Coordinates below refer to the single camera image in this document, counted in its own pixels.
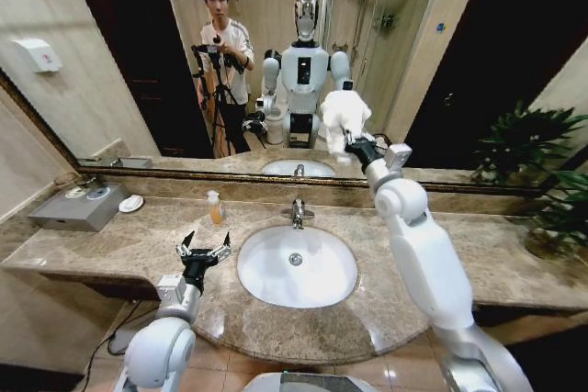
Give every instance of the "door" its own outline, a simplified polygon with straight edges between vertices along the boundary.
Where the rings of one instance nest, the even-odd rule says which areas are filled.
[[[411,167],[474,169],[472,153],[530,104],[588,35],[586,0],[469,0],[406,142]]]
[[[163,156],[212,158],[169,0],[85,0]]]

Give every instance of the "leaves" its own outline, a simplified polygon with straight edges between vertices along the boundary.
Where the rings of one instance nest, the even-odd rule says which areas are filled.
[[[488,136],[479,140],[480,148],[474,152],[480,162],[479,170],[495,172],[493,181],[505,184],[512,173],[545,170],[546,160],[565,158],[570,149],[560,143],[588,119],[588,115],[573,116],[573,111],[529,110],[519,101],[513,112],[500,115]]]
[[[588,174],[558,171],[553,175],[565,197],[548,195],[548,206],[537,213],[537,220],[544,230],[588,246]]]

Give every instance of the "white sink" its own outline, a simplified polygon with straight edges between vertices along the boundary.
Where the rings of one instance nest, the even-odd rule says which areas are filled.
[[[334,176],[334,170],[327,164],[310,160],[273,161],[264,165],[261,172],[263,174],[285,174],[292,176],[299,164],[304,166],[304,176],[322,176],[327,178]]]
[[[266,303],[289,308],[328,307],[354,289],[357,266],[347,246],[326,231],[271,227],[241,248],[243,286]]]

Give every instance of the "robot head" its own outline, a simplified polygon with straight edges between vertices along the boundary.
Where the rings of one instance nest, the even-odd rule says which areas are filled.
[[[310,41],[319,21],[319,0],[296,0],[294,3],[294,19],[298,39]]]

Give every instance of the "soap dispenser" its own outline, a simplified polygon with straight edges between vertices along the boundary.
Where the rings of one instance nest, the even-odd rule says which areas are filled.
[[[212,220],[213,224],[220,224],[224,220],[225,212],[224,205],[219,199],[219,192],[209,190],[207,195],[209,196],[210,220]]]

